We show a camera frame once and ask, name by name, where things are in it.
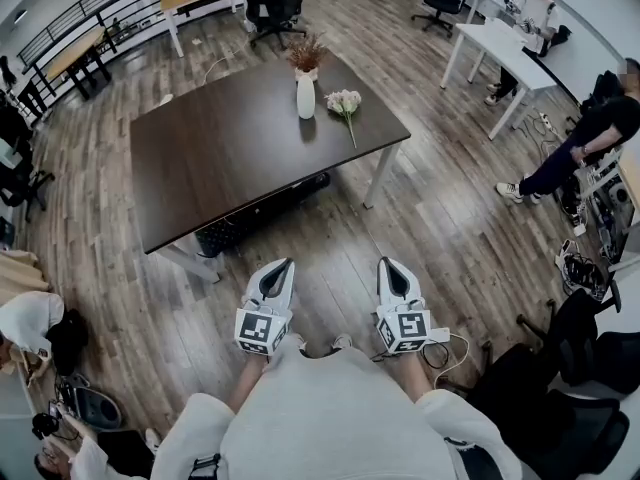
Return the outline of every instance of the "gray t-shirt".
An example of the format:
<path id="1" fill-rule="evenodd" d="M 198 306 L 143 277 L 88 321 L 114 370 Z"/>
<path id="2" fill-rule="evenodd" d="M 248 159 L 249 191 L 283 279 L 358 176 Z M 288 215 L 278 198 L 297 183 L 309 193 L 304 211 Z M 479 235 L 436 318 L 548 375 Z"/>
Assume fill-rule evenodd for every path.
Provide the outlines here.
<path id="1" fill-rule="evenodd" d="M 444 437 L 470 436 L 504 478 L 521 477 L 497 428 L 460 397 L 438 390 L 413 404 L 357 349 L 308 359 L 297 347 L 282 341 L 235 417 L 213 397 L 192 396 L 158 450 L 151 479 L 186 480 L 196 458 L 219 452 L 221 480 L 454 480 L 464 468 Z M 434 424 L 431 407 L 439 413 Z"/>

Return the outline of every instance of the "white vase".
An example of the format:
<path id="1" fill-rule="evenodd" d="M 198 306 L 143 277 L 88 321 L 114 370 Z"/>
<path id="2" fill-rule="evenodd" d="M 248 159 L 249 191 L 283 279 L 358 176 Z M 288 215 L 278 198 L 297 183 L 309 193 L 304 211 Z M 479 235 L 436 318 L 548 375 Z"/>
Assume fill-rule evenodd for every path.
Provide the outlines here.
<path id="1" fill-rule="evenodd" d="M 316 108 L 316 93 L 309 75 L 302 75 L 298 80 L 298 115 L 302 119 L 311 119 Z"/>
<path id="2" fill-rule="evenodd" d="M 318 68 L 313 68 L 311 71 L 301 71 L 298 68 L 295 69 L 296 73 L 296 82 L 300 80 L 302 75 L 308 75 L 311 78 L 312 82 L 315 82 L 318 79 Z"/>

